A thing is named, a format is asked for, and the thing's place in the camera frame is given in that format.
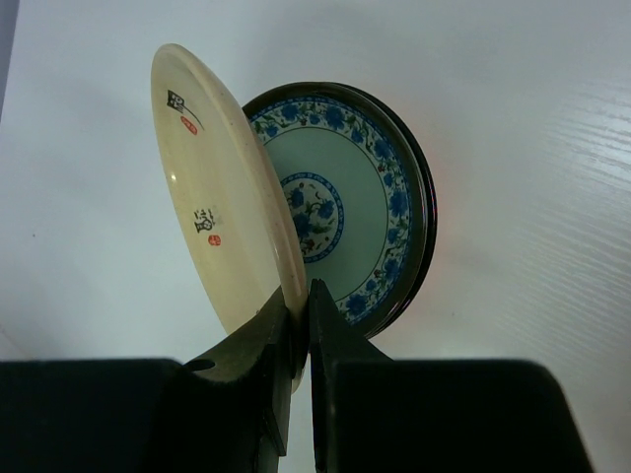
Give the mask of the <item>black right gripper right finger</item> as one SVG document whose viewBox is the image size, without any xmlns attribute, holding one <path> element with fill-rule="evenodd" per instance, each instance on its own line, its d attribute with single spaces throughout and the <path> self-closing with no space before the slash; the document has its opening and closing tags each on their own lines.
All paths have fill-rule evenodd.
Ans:
<svg viewBox="0 0 631 473">
<path fill-rule="evenodd" d="M 308 319 L 315 470 L 340 472 L 343 459 L 357 455 L 361 420 L 370 413 L 367 369 L 391 358 L 349 325 L 321 279 L 312 281 Z"/>
</svg>

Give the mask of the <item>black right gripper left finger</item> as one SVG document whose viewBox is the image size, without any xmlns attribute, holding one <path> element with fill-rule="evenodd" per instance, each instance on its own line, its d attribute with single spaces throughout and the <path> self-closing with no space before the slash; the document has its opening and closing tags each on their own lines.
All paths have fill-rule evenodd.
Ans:
<svg viewBox="0 0 631 473">
<path fill-rule="evenodd" d="M 291 402 L 291 320 L 281 294 L 185 367 L 195 396 L 197 458 L 212 472 L 276 472 L 287 454 Z"/>
</svg>

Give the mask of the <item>white plate with red marks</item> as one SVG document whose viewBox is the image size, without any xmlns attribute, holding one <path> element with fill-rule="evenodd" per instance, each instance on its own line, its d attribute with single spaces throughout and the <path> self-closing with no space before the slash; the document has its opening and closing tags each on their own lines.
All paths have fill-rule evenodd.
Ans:
<svg viewBox="0 0 631 473">
<path fill-rule="evenodd" d="M 241 106 L 181 45 L 151 67 L 157 143 L 189 254 L 222 326 L 232 334 L 274 292 L 290 314 L 292 386 L 307 358 L 307 275 L 279 178 Z"/>
</svg>

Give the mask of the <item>blue patterned plate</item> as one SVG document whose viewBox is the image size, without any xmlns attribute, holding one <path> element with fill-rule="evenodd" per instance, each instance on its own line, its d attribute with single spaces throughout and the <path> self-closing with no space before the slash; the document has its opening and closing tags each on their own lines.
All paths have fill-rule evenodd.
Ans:
<svg viewBox="0 0 631 473">
<path fill-rule="evenodd" d="M 298 82 L 269 90 L 244 112 L 278 175 L 307 275 L 337 307 L 359 289 L 383 251 L 385 193 L 376 166 L 344 128 L 346 107 Z"/>
</svg>

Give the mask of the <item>dark brown plate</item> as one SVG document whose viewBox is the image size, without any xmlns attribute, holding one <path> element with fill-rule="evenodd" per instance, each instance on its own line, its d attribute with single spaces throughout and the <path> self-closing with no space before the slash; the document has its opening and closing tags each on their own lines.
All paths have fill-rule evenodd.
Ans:
<svg viewBox="0 0 631 473">
<path fill-rule="evenodd" d="M 321 82 L 315 94 L 348 112 L 340 118 L 351 139 L 366 151 L 385 193 L 383 251 L 363 285 L 338 303 L 338 310 L 372 338 L 402 315 L 428 273 L 431 240 L 430 169 L 415 136 L 384 102 L 350 85 Z"/>
</svg>

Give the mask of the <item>orange plate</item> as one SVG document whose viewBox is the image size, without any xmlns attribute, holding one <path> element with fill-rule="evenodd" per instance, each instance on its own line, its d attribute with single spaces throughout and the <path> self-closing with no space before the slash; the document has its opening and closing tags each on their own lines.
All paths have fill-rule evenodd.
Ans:
<svg viewBox="0 0 631 473">
<path fill-rule="evenodd" d="M 434 182 L 434 178 L 430 173 L 428 174 L 428 194 L 431 199 L 431 216 L 432 216 L 431 240 L 432 240 L 432 244 L 436 245 L 438 231 L 439 231 L 439 207 L 438 207 L 436 185 Z"/>
</svg>

